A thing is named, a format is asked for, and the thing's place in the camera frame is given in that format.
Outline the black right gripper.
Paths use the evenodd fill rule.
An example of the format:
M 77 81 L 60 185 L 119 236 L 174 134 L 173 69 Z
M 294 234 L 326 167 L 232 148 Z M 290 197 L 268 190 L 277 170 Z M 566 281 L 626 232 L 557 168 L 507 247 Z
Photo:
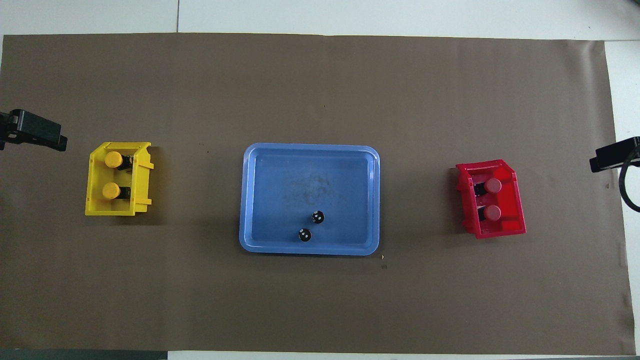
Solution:
M 633 136 L 598 149 L 598 156 L 589 159 L 590 171 L 600 173 L 603 170 L 621 167 L 626 158 L 640 145 L 640 137 Z

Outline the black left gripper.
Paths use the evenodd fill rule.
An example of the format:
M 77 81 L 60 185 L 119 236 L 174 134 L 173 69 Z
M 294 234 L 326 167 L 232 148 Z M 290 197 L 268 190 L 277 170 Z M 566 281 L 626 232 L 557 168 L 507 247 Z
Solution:
M 65 152 L 68 139 L 62 136 L 62 126 L 23 109 L 0 114 L 0 150 L 6 144 L 32 144 Z

